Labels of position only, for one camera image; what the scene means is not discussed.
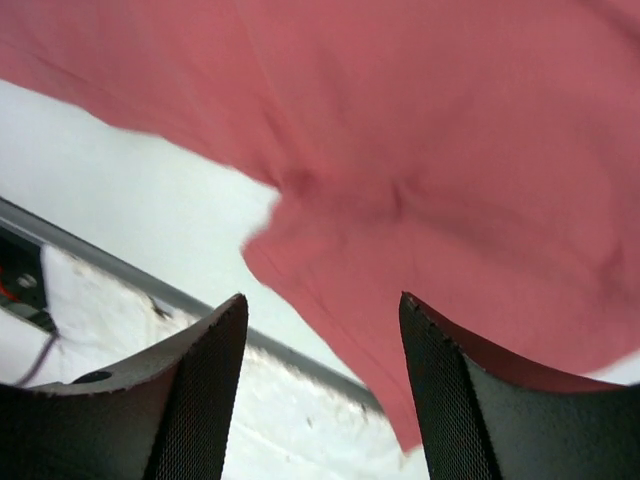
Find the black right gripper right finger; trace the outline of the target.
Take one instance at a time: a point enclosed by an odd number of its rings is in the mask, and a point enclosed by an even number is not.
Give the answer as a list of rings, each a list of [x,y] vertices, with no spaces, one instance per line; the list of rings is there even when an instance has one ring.
[[[638,386],[533,362],[410,293],[399,323],[431,478],[638,478]]]

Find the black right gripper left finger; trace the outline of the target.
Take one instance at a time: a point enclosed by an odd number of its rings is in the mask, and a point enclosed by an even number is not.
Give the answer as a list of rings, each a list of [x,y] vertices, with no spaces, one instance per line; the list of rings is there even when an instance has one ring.
[[[236,295],[70,384],[2,386],[2,478],[221,478],[247,325]]]

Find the red t shirt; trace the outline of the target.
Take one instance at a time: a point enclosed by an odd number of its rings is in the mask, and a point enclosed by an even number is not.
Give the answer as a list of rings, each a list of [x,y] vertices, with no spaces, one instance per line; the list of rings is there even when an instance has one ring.
[[[635,1],[5,1],[1,76],[276,188],[245,261],[404,449],[404,291],[571,373],[639,347]]]

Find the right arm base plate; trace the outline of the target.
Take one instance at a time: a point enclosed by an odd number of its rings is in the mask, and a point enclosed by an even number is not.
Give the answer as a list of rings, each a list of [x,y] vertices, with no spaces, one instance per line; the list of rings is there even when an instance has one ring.
[[[1,228],[1,306],[28,323],[55,333],[49,315],[41,247]]]

